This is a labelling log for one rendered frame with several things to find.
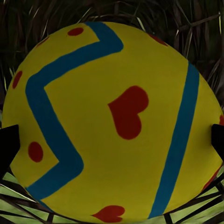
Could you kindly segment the easter egg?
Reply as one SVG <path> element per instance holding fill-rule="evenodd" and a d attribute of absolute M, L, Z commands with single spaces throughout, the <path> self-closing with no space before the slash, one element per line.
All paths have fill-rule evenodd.
<path fill-rule="evenodd" d="M 224 165 L 224 110 L 193 63 L 156 35 L 84 21 L 47 36 L 13 74 L 2 128 L 19 126 L 10 166 L 63 217 L 124 224 L 191 201 Z"/>

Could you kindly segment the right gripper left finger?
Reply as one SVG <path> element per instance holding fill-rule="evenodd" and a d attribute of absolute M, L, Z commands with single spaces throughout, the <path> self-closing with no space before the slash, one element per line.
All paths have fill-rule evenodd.
<path fill-rule="evenodd" d="M 0 180 L 20 149 L 19 126 L 0 129 Z"/>

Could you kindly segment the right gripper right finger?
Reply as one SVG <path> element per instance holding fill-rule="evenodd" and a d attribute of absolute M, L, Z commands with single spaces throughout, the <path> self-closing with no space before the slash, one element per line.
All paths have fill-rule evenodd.
<path fill-rule="evenodd" d="M 212 126 L 212 146 L 224 161 L 224 126 L 213 124 Z"/>

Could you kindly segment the wicker basket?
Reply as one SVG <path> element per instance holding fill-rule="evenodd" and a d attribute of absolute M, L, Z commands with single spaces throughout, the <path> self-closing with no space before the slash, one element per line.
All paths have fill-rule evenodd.
<path fill-rule="evenodd" d="M 188 18 L 186 17 L 182 7 L 180 6 L 178 0 L 168 0 L 169 6 L 166 5 L 164 0 L 148 0 L 149 2 L 154 3 L 157 8 L 161 11 L 161 13 L 157 16 L 154 11 L 150 8 L 150 6 L 146 3 L 146 0 L 115 0 L 115 9 L 109 9 L 105 12 L 101 12 L 102 7 L 106 7 L 108 5 L 111 5 L 111 3 L 98 5 L 98 0 L 84 0 L 84 2 L 75 9 L 72 4 L 74 0 L 65 0 L 68 4 L 59 24 L 58 22 L 58 15 L 59 15 L 59 8 L 62 5 L 62 3 L 58 6 L 56 12 L 54 13 L 53 17 L 48 22 L 49 15 L 56 3 L 56 0 L 52 0 L 49 8 L 48 8 L 48 2 L 49 0 L 44 0 L 44 2 L 40 5 L 41 0 L 35 0 L 29 14 L 26 14 L 23 12 L 24 3 L 26 0 L 19 0 L 18 8 L 16 9 L 16 22 L 15 22 L 15 41 L 14 41 L 14 51 L 13 50 L 0 50 L 0 111 L 3 111 L 4 102 L 7 95 L 7 86 L 6 86 L 6 80 L 5 80 L 5 74 L 3 69 L 3 62 L 2 62 L 2 56 L 6 62 L 6 65 L 9 69 L 9 72 L 11 76 L 13 77 L 13 72 L 6 60 L 6 58 L 3 55 L 3 52 L 14 52 L 15 53 L 21 53 L 22 58 L 25 59 L 26 56 L 29 54 L 29 50 L 27 47 L 27 41 L 28 37 L 31 31 L 31 28 L 33 27 L 33 47 L 36 46 L 40 41 L 43 40 L 45 30 L 47 28 L 47 36 L 51 35 L 52 33 L 59 30 L 60 23 L 66 13 L 68 12 L 69 8 L 73 10 L 73 13 L 69 16 L 65 27 L 71 20 L 74 14 L 76 14 L 80 21 L 78 23 L 84 22 L 84 21 L 113 21 L 113 22 L 120 22 L 120 23 L 127 23 L 132 26 L 136 26 L 136 24 L 133 23 L 134 17 L 136 18 L 139 28 L 143 31 L 145 31 L 148 27 L 151 28 L 151 32 L 154 35 L 154 22 L 156 23 L 156 26 L 158 28 L 159 34 L 156 35 L 159 39 L 161 39 L 164 42 L 167 42 L 167 45 L 169 44 L 169 36 L 172 36 L 176 34 L 175 40 L 174 40 L 174 49 L 178 51 L 179 46 L 181 48 L 182 55 L 187 59 L 189 46 L 191 42 L 191 37 L 193 36 L 193 44 L 194 44 L 194 55 L 195 59 L 191 62 L 193 63 L 193 66 L 196 67 L 198 62 L 204 62 L 203 67 L 200 69 L 200 74 L 203 76 L 203 78 L 206 78 L 206 75 L 208 73 L 210 63 L 214 63 L 214 67 L 208 76 L 206 82 L 209 83 L 209 86 L 211 89 L 213 89 L 213 93 L 215 94 L 218 102 L 220 103 L 220 106 L 224 110 L 224 35 L 221 36 L 221 16 L 224 15 L 224 13 L 220 13 L 220 5 L 219 0 L 217 0 L 218 5 L 218 14 L 214 15 L 212 17 L 208 16 L 207 7 L 206 7 L 206 0 L 203 0 L 203 8 L 204 13 L 201 11 L 200 6 L 197 2 L 197 0 L 192 0 L 192 15 L 193 15 L 193 21 L 192 23 L 189 22 Z M 143 2 L 146 6 L 147 10 L 149 11 L 150 15 L 152 16 L 153 20 L 149 18 L 149 16 L 144 13 L 143 11 L 139 10 L 138 7 L 132 6 L 126 1 L 133 1 L 133 2 Z M 8 9 L 11 8 L 12 0 L 0 0 L 0 31 L 3 26 L 3 22 L 5 20 L 6 25 L 6 31 L 7 31 L 7 39 L 8 38 Z M 122 11 L 119 11 L 119 2 L 125 2 L 126 5 L 128 5 L 131 9 L 135 10 L 136 12 L 140 12 L 144 19 L 147 21 L 148 25 L 146 27 L 143 27 L 142 22 L 139 17 L 131 14 L 124 13 Z M 82 8 L 88 4 L 95 3 L 94 7 L 91 7 L 84 16 L 81 16 L 78 12 L 79 8 Z M 224 0 L 222 0 L 223 7 L 224 7 Z M 96 14 L 95 14 L 96 12 Z M 187 25 L 182 26 L 181 23 L 181 17 L 180 13 L 182 14 L 183 18 L 185 19 Z M 161 15 L 164 15 L 165 25 L 167 31 L 164 32 L 163 28 L 161 26 L 161 23 L 159 21 L 159 17 Z M 28 29 L 27 29 L 27 35 L 25 34 L 25 23 L 24 23 L 24 15 L 28 16 Z M 113 15 L 113 18 L 107 18 L 104 19 L 103 16 L 105 15 Z M 167 18 L 166 15 L 169 17 L 169 19 L 172 21 L 172 23 L 176 26 L 175 29 L 172 29 L 168 31 L 168 25 L 167 25 Z M 119 16 L 128 16 L 132 17 L 132 21 L 129 21 L 127 19 L 119 18 Z M 217 35 L 217 45 L 216 45 L 216 53 L 215 53 L 215 60 L 210 60 L 210 47 L 209 47 L 209 33 L 210 33 L 210 20 L 214 18 L 219 18 L 219 27 L 218 27 L 218 35 Z M 48 22 L 48 23 L 47 23 Z M 184 38 L 183 38 L 183 30 L 190 29 L 186 45 L 184 45 Z M 200 60 L 200 52 L 201 52 L 201 42 L 202 42 L 202 32 L 204 33 L 204 60 Z M 20 38 L 20 51 L 16 51 L 18 37 Z M 0 121 L 0 129 L 2 129 L 2 122 Z M 14 176 L 14 174 L 11 172 L 10 167 L 6 170 L 6 173 L 10 173 Z M 5 176 L 4 174 L 4 176 Z M 15 176 L 14 176 L 15 177 Z M 169 211 L 164 215 L 166 219 L 167 224 L 173 224 L 170 213 L 174 213 L 179 210 L 183 210 L 185 208 L 188 208 L 190 206 L 193 206 L 195 204 L 198 204 L 200 202 L 206 201 L 208 199 L 215 198 L 211 202 L 207 203 L 203 207 L 199 208 L 198 210 L 194 211 L 193 213 L 187 215 L 186 217 L 182 218 L 175 224 L 181 224 L 185 220 L 193 217 L 194 215 L 222 202 L 224 200 L 224 186 L 221 183 L 221 181 L 224 180 L 224 172 L 219 176 L 215 177 L 213 181 L 196 197 L 194 197 L 191 201 L 179 206 L 179 208 L 174 209 L 172 211 Z M 15 196 L 7 196 L 0 194 L 0 199 L 4 200 L 5 202 L 11 204 L 12 206 L 16 207 L 17 209 L 21 210 L 22 212 L 28 214 L 31 218 L 36 219 L 43 224 L 55 224 L 53 223 L 53 217 L 54 215 L 58 215 L 60 217 L 63 217 L 57 213 L 54 213 L 53 211 L 50 211 L 49 209 L 46 209 L 43 205 L 35 201 L 29 194 L 26 193 L 26 190 L 19 184 L 14 182 L 5 181 L 3 179 L 0 180 L 0 186 L 7 187 L 11 189 L 12 191 L 18 193 L 21 196 L 26 197 L 29 200 L 17 198 Z M 200 195 L 204 194 L 214 186 L 217 187 L 219 192 L 213 193 L 211 195 L 202 196 Z M 31 213 L 30 211 L 24 209 L 20 205 L 27 206 L 36 210 L 42 210 L 49 213 L 49 217 L 47 221 L 42 220 L 37 215 Z M 16 217 L 23 217 L 27 218 L 26 216 L 14 214 L 11 212 L 0 210 L 0 214 L 4 215 L 10 215 L 10 216 L 16 216 Z M 76 219 L 72 219 L 70 217 L 64 217 L 66 219 L 75 221 L 76 223 L 60 223 L 60 224 L 97 224 L 97 223 L 91 223 L 91 222 L 82 222 Z M 224 221 L 224 210 L 217 213 L 217 215 L 202 224 L 219 224 Z M 0 216 L 0 224 L 15 224 L 14 222 Z"/>

